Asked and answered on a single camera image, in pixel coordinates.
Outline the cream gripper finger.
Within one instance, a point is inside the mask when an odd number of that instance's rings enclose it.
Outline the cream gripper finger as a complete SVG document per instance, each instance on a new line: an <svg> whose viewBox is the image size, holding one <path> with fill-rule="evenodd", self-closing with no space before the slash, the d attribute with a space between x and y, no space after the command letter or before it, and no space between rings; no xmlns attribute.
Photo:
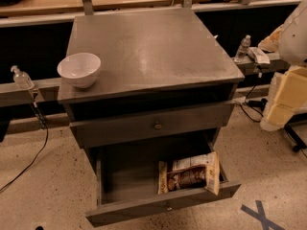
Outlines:
<svg viewBox="0 0 307 230"><path fill-rule="evenodd" d="M291 66L284 74L276 72L269 88L260 127L265 131L283 128L307 103L307 69Z"/></svg>

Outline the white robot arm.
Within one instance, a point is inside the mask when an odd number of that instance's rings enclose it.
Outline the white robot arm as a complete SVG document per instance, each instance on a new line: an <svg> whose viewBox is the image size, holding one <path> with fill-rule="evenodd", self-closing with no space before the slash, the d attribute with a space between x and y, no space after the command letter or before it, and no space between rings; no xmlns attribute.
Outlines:
<svg viewBox="0 0 307 230"><path fill-rule="evenodd" d="M258 47L277 51L280 58L290 64L284 74L273 76L260 122L262 129L276 131L307 102L307 0L303 0Z"/></svg>

